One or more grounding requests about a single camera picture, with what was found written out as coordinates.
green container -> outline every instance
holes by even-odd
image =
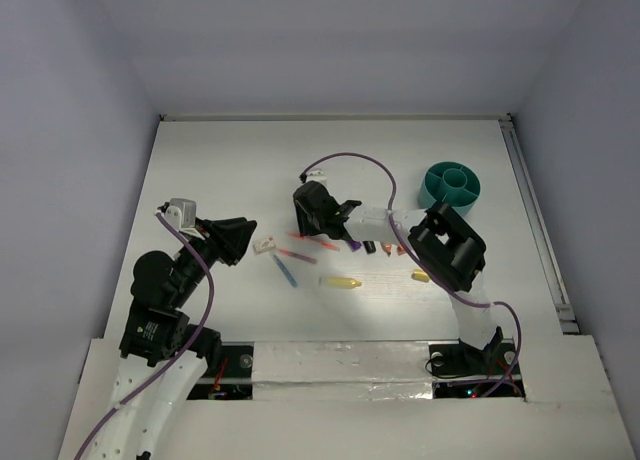
[[[418,203],[429,208],[437,201],[448,203],[465,216],[480,196],[480,180],[469,168],[456,162],[433,165],[424,177]]]

cable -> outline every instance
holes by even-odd
[[[490,308],[491,307],[491,305],[492,305],[491,303],[474,303],[474,302],[470,302],[469,300],[467,300],[465,298],[462,298],[462,296],[460,296],[457,292],[452,291],[450,288],[448,288],[446,285],[444,285],[444,283],[442,282],[440,277],[438,275],[434,275],[432,272],[430,272],[429,269],[426,268],[426,266],[422,264],[422,262],[420,261],[418,256],[413,252],[413,249],[407,244],[407,242],[405,242],[403,240],[402,235],[400,234],[400,231],[398,230],[398,227],[396,225],[396,222],[393,220],[393,201],[396,198],[396,192],[398,190],[398,187],[397,187],[397,184],[396,184],[396,179],[394,178],[394,176],[391,173],[391,171],[382,162],[380,162],[380,161],[376,160],[375,158],[370,157],[368,155],[364,155],[362,153],[338,152],[338,153],[333,153],[331,155],[327,155],[327,156],[322,157],[319,160],[316,160],[315,162],[313,162],[311,165],[309,165],[307,168],[305,168],[302,171],[301,177],[303,175],[305,175],[309,170],[311,170],[316,165],[319,165],[320,163],[322,163],[322,162],[324,162],[326,160],[330,160],[330,159],[336,158],[336,157],[357,157],[357,158],[362,158],[362,159],[367,160],[369,162],[375,163],[382,170],[384,170],[384,172],[389,177],[389,180],[391,181],[391,195],[389,196],[389,202],[387,203],[387,210],[389,210],[389,224],[391,225],[391,230],[393,230],[393,233],[396,236],[396,238],[398,239],[398,242],[400,243],[400,246],[402,246],[405,249],[405,251],[407,252],[407,255],[409,255],[411,260],[413,260],[416,265],[418,265],[427,275],[429,275],[431,277],[431,280],[436,285],[438,285],[447,294],[449,294],[449,296],[455,298],[460,303],[462,303],[464,305],[467,305],[468,307],[472,307],[472,308]],[[487,390],[482,395],[482,397],[489,396],[498,387],[500,387],[500,385],[502,385],[504,382],[508,381],[507,379],[509,378],[509,375],[511,375],[511,372],[512,372],[513,368],[518,363],[518,360],[520,358],[520,347],[522,346],[522,330],[520,328],[520,320],[518,319],[518,315],[516,314],[515,310],[511,307],[511,305],[509,305],[508,303],[505,303],[505,302],[493,302],[493,305],[499,305],[499,306],[505,307],[507,310],[509,310],[509,312],[513,316],[513,320],[514,320],[514,322],[516,324],[516,330],[517,330],[517,335],[518,335],[518,346],[516,347],[516,352],[515,352],[513,361],[511,362],[511,365],[509,366],[508,371],[506,371],[504,373],[504,375],[500,379],[496,380],[496,379],[489,378],[489,379],[486,379],[486,380],[483,381],[483,383],[493,383],[493,382],[495,382],[495,385],[493,387],[491,387],[489,390]]]
[[[209,267],[207,266],[205,261],[202,259],[202,257],[198,254],[198,252],[196,252],[195,249],[189,244],[189,242],[177,230],[175,230],[171,225],[169,225],[169,223],[167,223],[167,221],[162,217],[162,213],[160,212],[156,213],[156,218],[160,221],[162,226],[164,226],[164,228],[166,228],[169,231],[169,233],[171,233],[171,235],[173,235],[180,241],[180,243],[189,251],[189,253],[193,256],[196,262],[198,262],[198,265],[200,265],[200,267],[204,271],[204,274],[207,277],[207,281],[209,282],[209,298],[207,299],[207,306],[204,310],[204,313],[202,314],[202,319],[200,320],[200,323],[198,323],[198,326],[193,332],[193,335],[191,335],[191,337],[189,337],[189,339],[182,346],[182,348],[178,350],[178,353],[176,353],[171,359],[169,359],[167,363],[165,363],[162,367],[160,367],[157,372],[150,375],[149,378],[147,378],[138,387],[136,387],[129,395],[127,395],[122,400],[120,400],[120,402],[118,402],[119,406],[126,405],[135,397],[140,395],[140,393],[142,393],[149,385],[151,385],[158,378],[164,375],[165,372],[169,370],[171,366],[174,363],[176,363],[182,355],[184,355],[184,353],[189,349],[191,344],[193,344],[196,338],[198,338],[198,335],[200,335],[200,332],[204,328],[204,324],[207,321],[207,318],[209,318],[209,314],[211,313],[211,308],[213,307],[214,285],[213,285],[213,277],[211,276]],[[93,427],[93,430],[91,430],[89,435],[87,435],[87,438],[84,440],[84,442],[78,449],[78,453],[76,453],[75,457],[73,457],[74,460],[80,460],[82,458],[85,451],[87,450],[87,448],[89,447],[89,445],[91,444],[95,436],[98,434],[100,429],[102,429],[102,427],[104,427],[106,423],[111,419],[111,417],[113,417],[118,412],[118,408],[114,407],[111,410],[109,410],[105,414],[105,416],[102,417],[102,419],[100,419],[100,421],[96,424],[96,426]]]

gray wall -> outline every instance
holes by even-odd
[[[580,0],[103,0],[162,113],[504,113]]]
[[[517,115],[583,330],[640,454],[640,0],[584,0]]]
[[[0,0],[0,45],[0,457],[53,459],[157,116],[98,0]]]

blue pen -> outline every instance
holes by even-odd
[[[289,280],[291,286],[293,288],[296,288],[298,286],[298,282],[296,282],[296,279],[293,278],[293,275],[291,275],[291,272],[289,271],[287,266],[282,263],[282,260],[280,260],[275,253],[271,255],[271,258],[273,258],[273,261],[276,262],[278,268],[282,271],[282,273],[284,273],[284,276],[287,277],[287,280]]]

yellow bottle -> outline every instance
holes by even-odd
[[[431,280],[429,278],[429,275],[427,275],[426,272],[424,272],[423,270],[416,268],[413,273],[411,274],[411,278],[413,278],[414,280],[417,280],[419,282],[425,282],[427,283],[429,280]]]
[[[320,285],[324,285],[326,287],[333,288],[356,288],[362,285],[362,282],[359,282],[355,278],[346,278],[346,277],[320,277]]]

